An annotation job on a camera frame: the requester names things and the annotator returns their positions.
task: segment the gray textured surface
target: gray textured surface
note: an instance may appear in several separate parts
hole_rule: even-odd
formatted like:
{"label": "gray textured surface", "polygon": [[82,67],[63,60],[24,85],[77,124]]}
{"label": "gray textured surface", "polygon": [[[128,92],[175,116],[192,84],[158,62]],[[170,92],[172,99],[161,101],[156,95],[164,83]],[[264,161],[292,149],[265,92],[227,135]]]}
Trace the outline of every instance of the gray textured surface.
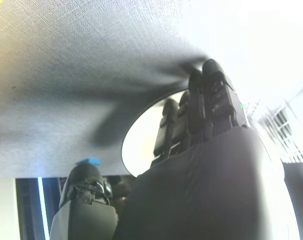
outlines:
{"label": "gray textured surface", "polygon": [[240,0],[3,0],[0,177],[66,176],[87,157],[101,159],[104,175],[125,174],[121,146],[130,124],[183,88],[205,53],[239,92],[253,89],[243,84],[246,49],[265,28],[248,27],[244,14]]}

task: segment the back of robotic hand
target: back of robotic hand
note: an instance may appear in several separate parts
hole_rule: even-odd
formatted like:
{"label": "back of robotic hand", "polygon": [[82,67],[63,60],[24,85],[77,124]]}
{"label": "back of robotic hand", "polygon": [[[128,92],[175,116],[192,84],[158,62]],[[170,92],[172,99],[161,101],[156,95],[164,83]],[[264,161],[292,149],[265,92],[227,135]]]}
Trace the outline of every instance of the back of robotic hand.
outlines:
{"label": "back of robotic hand", "polygon": [[284,179],[214,60],[191,74],[179,104],[166,102],[154,155],[118,224],[97,168],[77,166],[50,239],[300,239]]}

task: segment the blue object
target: blue object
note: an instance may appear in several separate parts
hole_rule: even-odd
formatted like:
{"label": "blue object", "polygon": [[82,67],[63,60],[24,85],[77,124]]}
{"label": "blue object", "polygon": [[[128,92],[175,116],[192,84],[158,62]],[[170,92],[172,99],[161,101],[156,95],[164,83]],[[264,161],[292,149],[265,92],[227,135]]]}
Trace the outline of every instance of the blue object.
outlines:
{"label": "blue object", "polygon": [[76,164],[79,165],[79,164],[83,164],[83,163],[90,163],[90,164],[93,164],[95,166],[100,166],[101,165],[101,161],[99,161],[98,159],[95,159],[95,158],[87,158],[85,160],[77,162]]}

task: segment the light strip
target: light strip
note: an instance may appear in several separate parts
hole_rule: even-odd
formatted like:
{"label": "light strip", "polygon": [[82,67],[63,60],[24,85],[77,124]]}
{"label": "light strip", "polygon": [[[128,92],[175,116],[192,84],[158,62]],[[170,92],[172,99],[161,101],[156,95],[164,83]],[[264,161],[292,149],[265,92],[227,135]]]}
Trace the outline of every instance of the light strip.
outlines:
{"label": "light strip", "polygon": [[42,215],[43,231],[45,233],[45,240],[50,240],[50,232],[48,230],[46,205],[45,205],[45,197],[44,197],[43,179],[40,176],[38,177],[38,189],[39,189],[40,208]]}

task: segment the white ceiling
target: white ceiling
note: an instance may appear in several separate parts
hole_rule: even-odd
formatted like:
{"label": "white ceiling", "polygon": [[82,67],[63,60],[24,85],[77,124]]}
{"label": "white ceiling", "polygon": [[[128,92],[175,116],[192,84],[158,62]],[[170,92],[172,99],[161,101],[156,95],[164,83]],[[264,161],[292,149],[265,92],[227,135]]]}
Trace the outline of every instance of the white ceiling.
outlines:
{"label": "white ceiling", "polygon": [[130,125],[205,56],[277,106],[303,87],[303,1],[3,0],[0,177],[126,174]]}

